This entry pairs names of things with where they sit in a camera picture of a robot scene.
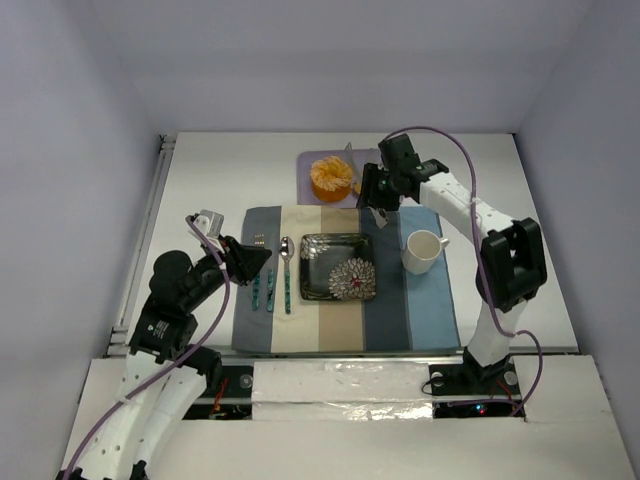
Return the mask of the orange frosted round cake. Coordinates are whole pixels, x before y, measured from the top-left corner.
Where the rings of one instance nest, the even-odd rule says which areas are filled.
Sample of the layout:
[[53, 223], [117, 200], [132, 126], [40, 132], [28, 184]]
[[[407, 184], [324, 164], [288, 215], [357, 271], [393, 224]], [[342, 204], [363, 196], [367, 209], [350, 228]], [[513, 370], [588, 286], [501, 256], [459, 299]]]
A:
[[312, 193], [322, 202], [340, 202], [351, 192], [353, 170], [339, 156], [328, 156], [313, 162], [309, 177]]

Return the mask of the white mug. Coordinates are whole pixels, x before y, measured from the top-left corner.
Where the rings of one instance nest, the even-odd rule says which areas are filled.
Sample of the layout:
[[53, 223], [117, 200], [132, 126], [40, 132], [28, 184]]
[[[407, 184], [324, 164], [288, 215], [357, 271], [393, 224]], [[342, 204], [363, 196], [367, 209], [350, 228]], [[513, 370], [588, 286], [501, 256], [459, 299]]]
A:
[[412, 275], [422, 275], [428, 272], [450, 240], [441, 238], [428, 230], [418, 230], [411, 233], [406, 241], [402, 253], [402, 264]]

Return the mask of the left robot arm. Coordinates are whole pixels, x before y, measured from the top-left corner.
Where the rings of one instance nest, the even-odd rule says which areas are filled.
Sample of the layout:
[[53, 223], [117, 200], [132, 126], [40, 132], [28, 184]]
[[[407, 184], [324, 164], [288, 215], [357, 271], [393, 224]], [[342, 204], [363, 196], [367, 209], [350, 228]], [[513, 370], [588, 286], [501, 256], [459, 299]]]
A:
[[219, 352], [192, 339], [195, 310], [218, 289], [250, 284], [270, 250], [233, 237], [201, 240], [197, 263], [179, 250], [154, 263], [150, 295], [129, 342], [114, 404], [81, 440], [61, 479], [147, 479], [194, 401], [223, 381]]

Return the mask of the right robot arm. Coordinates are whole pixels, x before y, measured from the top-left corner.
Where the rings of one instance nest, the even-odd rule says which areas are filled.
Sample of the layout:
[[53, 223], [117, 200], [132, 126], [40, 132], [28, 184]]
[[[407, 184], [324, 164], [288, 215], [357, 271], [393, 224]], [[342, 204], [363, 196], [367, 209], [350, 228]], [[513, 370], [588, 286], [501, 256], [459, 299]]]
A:
[[443, 385], [480, 384], [502, 375], [521, 312], [548, 278], [539, 224], [495, 210], [443, 163], [421, 160], [406, 133], [388, 135], [378, 149], [380, 163], [363, 167], [358, 208], [370, 210], [383, 228], [402, 199], [410, 198], [448, 221], [475, 251], [481, 312], [461, 364], [442, 375]]

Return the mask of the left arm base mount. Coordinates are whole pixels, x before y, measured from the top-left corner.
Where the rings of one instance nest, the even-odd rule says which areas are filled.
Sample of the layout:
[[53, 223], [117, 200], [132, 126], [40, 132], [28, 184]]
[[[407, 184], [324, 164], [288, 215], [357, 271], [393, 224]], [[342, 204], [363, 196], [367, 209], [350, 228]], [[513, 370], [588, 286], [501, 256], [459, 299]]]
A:
[[184, 420], [250, 420], [252, 365], [223, 365], [220, 378], [208, 386], [184, 414]]

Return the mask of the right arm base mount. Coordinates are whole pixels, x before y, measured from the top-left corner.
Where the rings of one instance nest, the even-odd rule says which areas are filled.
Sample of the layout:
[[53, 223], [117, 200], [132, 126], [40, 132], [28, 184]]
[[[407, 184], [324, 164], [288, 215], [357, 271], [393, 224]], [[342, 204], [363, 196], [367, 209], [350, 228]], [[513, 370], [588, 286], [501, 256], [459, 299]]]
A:
[[525, 418], [515, 367], [488, 375], [465, 372], [462, 364], [435, 364], [421, 392], [432, 402], [435, 419]]

